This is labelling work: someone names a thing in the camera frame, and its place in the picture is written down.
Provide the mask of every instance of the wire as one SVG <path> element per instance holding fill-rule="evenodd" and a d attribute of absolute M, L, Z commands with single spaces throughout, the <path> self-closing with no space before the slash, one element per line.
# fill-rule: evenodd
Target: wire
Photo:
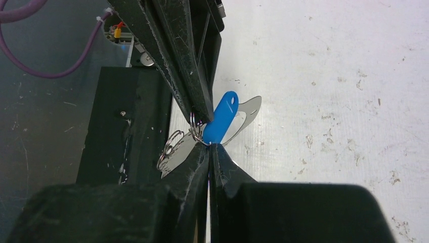
<path fill-rule="evenodd" d="M 20 8 L 3 11 L 3 7 L 8 0 L 2 0 L 3 7 L 0 10 L 0 23 L 7 24 L 26 19 L 39 11 L 47 1 L 48 0 L 31 0 L 27 5 Z"/>
<path fill-rule="evenodd" d="M 5 7 L 5 4 L 7 3 L 8 0 L 0 0 L 0 13 L 3 12 L 3 8 Z M 107 12 L 105 13 L 101 19 L 104 21 L 107 19 L 107 17 L 111 16 L 112 13 Z M 23 71 L 36 76 L 36 77 L 42 77 L 42 78 L 60 78 L 60 77 L 64 77 L 67 76 L 69 74 L 71 74 L 72 72 L 74 72 L 84 61 L 85 57 L 87 56 L 87 54 L 90 51 L 90 48 L 95 40 L 95 37 L 97 36 L 97 32 L 100 29 L 101 25 L 102 25 L 102 21 L 98 21 L 93 32 L 90 35 L 90 39 L 87 43 L 87 45 L 85 46 L 85 49 L 83 50 L 82 55 L 79 57 L 79 59 L 76 61 L 76 63 L 71 66 L 68 70 L 64 71 L 64 72 L 60 72 L 60 73 L 55 73 L 55 74 L 51 74 L 51 73 L 42 73 L 39 71 L 35 71 L 27 66 L 25 66 L 23 63 L 21 63 L 11 52 L 11 50 L 8 48 L 8 46 L 6 45 L 5 42 L 5 38 L 3 37 L 3 32 L 2 32 L 2 25 L 0 24 L 0 49 L 5 53 L 5 55 L 9 58 L 9 60 L 11 60 L 11 62 L 13 64 L 15 64 L 17 67 L 19 67 L 20 69 L 22 69 Z"/>

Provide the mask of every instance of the purple hose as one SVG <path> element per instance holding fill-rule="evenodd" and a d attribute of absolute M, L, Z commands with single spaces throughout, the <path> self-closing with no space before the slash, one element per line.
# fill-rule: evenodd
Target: purple hose
<path fill-rule="evenodd" d="M 3 4 L 2 10 L 0 10 L 0 23 L 7 24 L 28 18 L 39 11 L 47 1 L 48 0 L 31 0 L 27 5 L 18 9 L 3 11 L 4 5 L 8 2 L 8 0 L 5 0 L 3 1 L 5 3 Z"/>
<path fill-rule="evenodd" d="M 0 14 L 3 11 L 3 8 L 5 7 L 5 4 L 7 3 L 8 0 L 0 0 Z M 32 2 L 43 2 L 46 0 L 33 0 Z M 101 19 L 102 20 L 106 20 L 107 17 L 109 17 L 111 15 L 111 13 L 105 13 Z M 42 73 L 42 72 L 38 72 L 35 71 L 27 66 L 25 66 L 24 64 L 22 64 L 11 52 L 11 50 L 9 50 L 8 46 L 6 45 L 5 39 L 3 37 L 3 33 L 2 33 L 2 25 L 0 24 L 0 49 L 5 53 L 5 55 L 9 58 L 9 60 L 11 60 L 13 62 L 13 64 L 15 64 L 17 67 L 19 67 L 20 69 L 22 69 L 23 71 L 36 76 L 36 77 L 42 77 L 42 78 L 60 78 L 60 77 L 64 77 L 67 76 L 69 74 L 71 74 L 72 72 L 74 72 L 83 62 L 83 60 L 85 59 L 85 57 L 87 56 L 87 54 L 90 52 L 90 48 L 94 42 L 94 39 L 97 35 L 98 30 L 100 29 L 102 25 L 101 21 L 98 21 L 93 32 L 91 33 L 90 39 L 87 43 L 87 46 L 85 47 L 85 49 L 83 50 L 82 55 L 79 57 L 79 59 L 76 61 L 76 63 L 71 66 L 68 70 L 64 71 L 64 72 L 60 72 L 60 73 L 55 73 L 55 74 L 50 74 L 50 73 Z"/>

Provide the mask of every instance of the purple cable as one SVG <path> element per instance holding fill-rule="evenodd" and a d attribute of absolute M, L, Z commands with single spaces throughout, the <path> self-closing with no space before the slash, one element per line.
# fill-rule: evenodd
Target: purple cable
<path fill-rule="evenodd" d="M 0 0 L 0 13 L 3 11 L 3 8 L 5 7 L 5 4 L 8 0 Z M 109 17 L 111 15 L 111 13 L 105 13 L 101 19 L 102 20 L 106 20 L 107 17 Z M 69 74 L 71 74 L 72 72 L 74 72 L 83 62 L 83 60 L 85 59 L 85 57 L 87 56 L 87 54 L 90 52 L 90 48 L 94 42 L 94 39 L 97 35 L 98 30 L 100 29 L 102 25 L 101 21 L 98 21 L 98 23 L 96 24 L 93 32 L 91 33 L 90 39 L 87 43 L 87 46 L 85 46 L 85 49 L 83 50 L 82 55 L 79 57 L 79 59 L 76 61 L 76 63 L 71 66 L 68 70 L 64 71 L 64 72 L 60 72 L 60 73 L 55 73 L 55 74 L 50 74 L 50 73 L 42 73 L 39 71 L 35 71 L 27 66 L 25 66 L 24 64 L 22 64 L 11 52 L 11 50 L 9 50 L 8 46 L 6 45 L 5 42 L 5 38 L 3 37 L 3 33 L 2 33 L 2 25 L 0 24 L 0 49 L 5 53 L 5 55 L 9 58 L 9 60 L 11 60 L 11 62 L 13 62 L 13 64 L 15 64 L 17 67 L 19 67 L 20 69 L 22 69 L 23 71 L 36 76 L 36 77 L 42 77 L 42 78 L 60 78 L 60 77 L 64 77 L 67 76 Z"/>
<path fill-rule="evenodd" d="M 9 11 L 3 11 L 2 8 L 2 10 L 0 10 L 0 23 L 13 23 L 28 18 L 39 11 L 47 1 L 48 0 L 31 0 L 23 7 Z M 4 2 L 5 3 L 3 4 L 3 7 L 8 2 L 8 0 L 5 0 Z"/>

